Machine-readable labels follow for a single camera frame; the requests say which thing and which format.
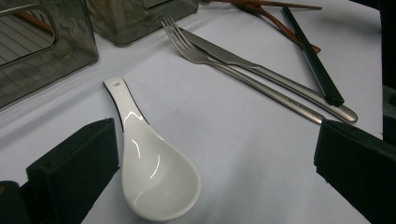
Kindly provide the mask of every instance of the spoon bowl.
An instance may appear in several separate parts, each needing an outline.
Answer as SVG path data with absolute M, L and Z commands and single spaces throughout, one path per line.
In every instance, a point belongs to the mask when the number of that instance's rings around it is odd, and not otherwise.
M 200 194 L 197 169 L 149 126 L 121 77 L 104 83 L 119 110 L 123 128 L 121 175 L 127 203 L 149 221 L 165 222 L 183 216 Z

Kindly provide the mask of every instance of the spoon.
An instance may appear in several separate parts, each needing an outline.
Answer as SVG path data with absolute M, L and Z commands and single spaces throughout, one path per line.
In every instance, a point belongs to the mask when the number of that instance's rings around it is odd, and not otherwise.
M 104 83 L 123 128 L 121 176 L 126 202 L 149 221 L 166 222 L 183 216 L 201 191 L 197 169 L 149 126 L 121 77 Z

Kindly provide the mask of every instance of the spoon handle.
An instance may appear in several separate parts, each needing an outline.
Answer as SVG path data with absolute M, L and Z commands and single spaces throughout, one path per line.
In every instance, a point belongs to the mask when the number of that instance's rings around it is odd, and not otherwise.
M 123 130 L 125 127 L 125 120 L 130 116 L 136 116 L 138 119 L 144 120 L 143 115 L 140 113 L 122 77 L 106 79 L 104 83 L 119 110 Z

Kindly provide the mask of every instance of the fork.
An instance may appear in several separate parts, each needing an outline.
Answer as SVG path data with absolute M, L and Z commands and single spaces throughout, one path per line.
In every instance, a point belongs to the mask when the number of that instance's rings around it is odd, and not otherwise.
M 282 93 L 275 91 L 268 86 L 260 83 L 259 81 L 248 77 L 247 75 L 232 69 L 231 67 L 210 60 L 206 54 L 198 50 L 180 31 L 172 18 L 163 19 L 161 21 L 163 24 L 163 29 L 166 34 L 169 36 L 172 44 L 176 47 L 176 49 L 180 52 L 180 54 L 189 62 L 197 63 L 197 64 L 207 64 L 212 67 L 215 67 L 231 77 L 238 79 L 239 81 L 249 85 L 253 89 L 271 97 L 272 99 L 278 101 L 282 105 L 291 109 L 292 111 L 300 114 L 313 121 L 316 124 L 320 124 L 325 118 L 320 115 L 318 112 L 311 110 L 310 108 L 301 105 L 300 103 L 290 99 L 288 96 L 283 95 Z

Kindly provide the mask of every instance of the white surface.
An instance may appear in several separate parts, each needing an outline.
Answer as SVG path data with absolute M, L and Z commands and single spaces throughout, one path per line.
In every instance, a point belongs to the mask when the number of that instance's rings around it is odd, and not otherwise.
M 121 181 L 126 202 L 146 220 L 165 222 L 184 216 L 201 191 L 195 165 L 147 124 L 121 77 L 104 84 L 122 120 Z
M 308 39 L 322 48 L 319 58 L 359 116 L 355 126 L 382 138 L 378 11 L 347 0 L 294 2 L 323 6 L 292 12 Z M 279 8 L 267 9 L 284 21 Z M 264 19 L 212 3 L 177 24 L 318 89 L 299 47 Z M 96 42 L 97 64 L 0 112 L 1 180 L 22 185 L 29 164 L 99 119 L 115 118 L 122 155 L 120 119 L 103 80 L 123 77 L 149 124 L 192 160 L 202 178 L 197 204 L 170 223 L 368 223 L 316 173 L 318 125 L 214 68 L 187 62 L 164 30 L 123 49 L 98 35 Z M 123 199 L 120 172 L 84 223 L 146 223 Z

